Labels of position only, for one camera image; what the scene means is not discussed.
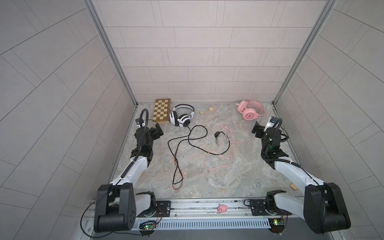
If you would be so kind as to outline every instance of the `black wire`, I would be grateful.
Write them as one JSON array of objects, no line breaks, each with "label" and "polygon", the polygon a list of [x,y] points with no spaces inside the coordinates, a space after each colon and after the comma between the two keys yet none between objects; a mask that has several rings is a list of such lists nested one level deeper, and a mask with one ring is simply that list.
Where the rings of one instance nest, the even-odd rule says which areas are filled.
[{"label": "black wire", "polygon": [[[198,138],[189,138],[190,135],[191,135],[191,133],[192,133],[192,131],[193,131],[193,129],[194,129],[195,127],[197,127],[197,126],[201,126],[201,127],[203,127],[203,128],[205,129],[205,135],[202,136],[202,137],[198,137]],[[200,150],[202,150],[202,151],[204,151],[204,152],[206,152],[206,153],[212,154],[212,155],[219,155],[219,154],[216,154],[216,153],[208,152],[208,151],[206,151],[206,150],[204,150],[204,149],[202,149],[202,148],[200,148],[200,147],[198,147],[198,146],[193,145],[193,144],[190,142],[190,140],[201,139],[201,138],[204,138],[204,137],[206,137],[206,136],[208,135],[208,130],[207,130],[207,128],[206,128],[205,126],[203,126],[203,125],[196,125],[196,126],[194,126],[192,129],[190,129],[189,127],[188,127],[188,129],[189,129],[189,134],[186,135],[186,136],[182,136],[182,137],[188,137],[188,138],[187,138],[187,139],[183,139],[183,140],[181,140],[181,141],[178,143],[177,148],[176,148],[176,151],[175,151],[175,154],[173,154],[172,149],[171,149],[170,146],[169,146],[169,142],[172,141],[172,140],[175,140],[175,139],[182,138],[182,137],[172,138],[171,140],[168,141],[168,148],[169,148],[170,152],[172,153],[172,155],[175,157],[175,162],[176,162],[176,168],[175,168],[175,172],[173,173],[173,180],[172,180],[172,184],[173,184],[173,185],[178,184],[178,183],[180,183],[180,182],[182,182],[182,181],[184,180],[184,177],[183,177],[183,175],[182,175],[182,173],[181,173],[181,170],[180,170],[179,160],[178,160],[177,157],[175,156],[176,153],[177,153],[177,150],[179,149],[179,145],[180,145],[180,143],[181,143],[182,141],[186,141],[186,140],[188,140],[188,143],[189,143],[192,147],[198,148],[198,149],[200,149]],[[215,137],[218,137],[218,136],[220,135],[220,133],[223,133],[223,134],[225,135],[224,132],[216,132],[216,133],[214,134],[214,136],[215,136]],[[229,150],[229,147],[230,147],[230,141],[229,141],[229,139],[228,139],[228,148],[227,148],[223,153],[221,153],[221,154],[226,153],[226,152]],[[176,172],[177,172],[177,170],[179,170],[179,172],[180,172],[181,180],[178,181],[178,182],[175,182],[175,177],[176,177]]]}]

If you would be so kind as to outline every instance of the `marble surface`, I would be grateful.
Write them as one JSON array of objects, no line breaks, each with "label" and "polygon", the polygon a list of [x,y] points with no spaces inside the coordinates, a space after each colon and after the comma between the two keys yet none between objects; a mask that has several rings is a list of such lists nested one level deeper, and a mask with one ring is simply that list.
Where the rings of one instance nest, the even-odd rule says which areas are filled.
[{"label": "marble surface", "polygon": [[[242,115],[237,112],[235,103],[210,103],[210,104],[192,104],[195,108],[196,116],[192,119],[190,128],[195,125],[204,125],[208,130],[208,135],[199,140],[192,140],[191,143],[205,150],[211,149],[223,152],[228,147],[228,140],[223,134],[220,134],[219,146],[216,145],[214,133],[219,131],[223,123],[243,120]],[[260,125],[265,125],[271,115],[276,115],[270,103],[264,103],[267,114],[264,118],[258,119]],[[213,107],[214,111],[209,112],[208,107]],[[149,117],[152,118],[154,104],[140,104],[136,110],[135,119],[140,116],[142,109],[147,108]],[[190,113],[187,109],[180,110],[180,113]],[[176,127],[171,124],[160,124],[164,135],[154,141],[154,156],[149,167],[143,172],[134,191],[144,192],[153,191],[157,199],[166,198],[219,198],[219,197],[265,197],[270,190],[285,190],[295,196],[302,196],[299,190],[294,191],[289,187],[289,181],[283,174],[273,170],[264,160],[261,159],[261,140],[255,138],[251,133],[255,120],[243,121],[240,124],[228,124],[228,127],[245,125],[250,134],[250,141],[238,145],[235,157],[229,167],[208,170],[205,168],[204,161],[207,153],[194,148],[183,141],[180,144],[177,158],[180,169],[184,175],[183,185],[179,190],[172,188],[172,178],[175,171],[174,158],[168,148],[168,140],[186,136],[189,133],[188,128]],[[127,166],[132,149],[136,147],[134,133],[137,126],[133,124],[129,130],[128,139],[123,149],[120,161],[118,163],[115,177],[117,177]],[[247,141],[248,134],[243,127],[234,131],[239,141]],[[204,136],[205,129],[196,127],[191,134],[191,138]],[[170,142],[170,147],[175,151],[180,139]],[[281,144],[281,148],[288,155],[292,156],[288,143]],[[230,149],[225,156],[230,156]],[[229,159],[211,155],[208,157],[207,166],[225,166]],[[176,173],[176,181],[180,180],[180,175]]]}]

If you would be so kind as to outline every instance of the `pink cable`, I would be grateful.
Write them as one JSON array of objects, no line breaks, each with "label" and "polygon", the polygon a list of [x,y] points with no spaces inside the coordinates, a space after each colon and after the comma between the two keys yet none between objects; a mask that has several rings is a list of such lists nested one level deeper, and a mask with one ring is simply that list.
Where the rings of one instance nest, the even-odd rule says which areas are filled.
[{"label": "pink cable", "polygon": [[[222,132],[224,132],[223,125],[232,124],[232,123],[237,123],[237,122],[223,123],[223,124],[220,125],[220,130],[221,130]],[[232,129],[235,129],[235,128],[237,128],[237,127],[245,127],[245,129],[247,130],[247,133],[248,133],[248,141],[238,141],[238,140],[237,140],[236,136],[235,136],[235,135],[233,134],[233,132],[231,131]],[[224,156],[224,155],[220,154],[220,153],[217,152],[216,150],[210,150],[210,151],[207,153],[207,156],[205,157],[205,161],[204,161],[205,168],[208,169],[208,170],[212,170],[212,169],[216,169],[216,168],[221,168],[221,167],[229,167],[229,166],[231,165],[231,163],[232,163],[232,159],[235,157],[235,153],[236,153],[238,144],[239,144],[239,143],[244,143],[244,142],[249,142],[249,141],[251,140],[251,136],[249,135],[248,128],[247,128],[246,126],[244,126],[244,125],[236,126],[236,127],[233,127],[233,128],[228,128],[227,126],[225,126],[224,128],[227,130],[227,134],[225,135],[225,137],[229,140],[229,145],[230,145],[230,147],[231,147],[231,156],[230,156],[230,157],[227,157],[227,156]],[[235,138],[235,141],[231,140],[231,138],[230,138],[230,136],[229,136],[229,134],[228,134],[229,132],[230,132],[230,133],[232,134],[232,136]],[[234,150],[233,150],[233,148],[232,148],[232,143],[235,143],[235,144],[236,144]],[[222,156],[222,157],[231,159],[230,162],[229,162],[229,164],[226,165],[226,166],[218,166],[218,167],[213,167],[213,168],[209,168],[209,167],[207,167],[207,158],[208,158],[209,153],[211,153],[211,152],[215,152],[215,153],[217,153],[218,155],[220,155],[220,156]]]}]

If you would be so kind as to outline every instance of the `chessboard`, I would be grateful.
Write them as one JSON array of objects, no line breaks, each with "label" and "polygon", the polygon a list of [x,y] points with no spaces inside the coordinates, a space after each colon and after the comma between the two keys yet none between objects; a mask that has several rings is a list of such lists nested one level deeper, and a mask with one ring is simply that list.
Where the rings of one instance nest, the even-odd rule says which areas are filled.
[{"label": "chessboard", "polygon": [[169,123],[170,98],[156,99],[153,111],[153,121],[158,123]]}]

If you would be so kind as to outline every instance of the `white headphones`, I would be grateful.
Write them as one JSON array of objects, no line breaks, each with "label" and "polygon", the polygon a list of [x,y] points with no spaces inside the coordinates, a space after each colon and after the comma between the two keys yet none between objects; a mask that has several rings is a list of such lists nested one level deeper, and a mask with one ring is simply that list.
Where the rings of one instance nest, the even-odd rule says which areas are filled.
[{"label": "white headphones", "polygon": [[[182,114],[180,117],[177,117],[176,111],[180,108],[188,108],[192,110],[191,115]],[[191,105],[188,104],[179,104],[172,109],[172,112],[169,114],[169,120],[171,124],[179,127],[186,127],[191,123],[191,119],[195,116],[195,109]]]}]

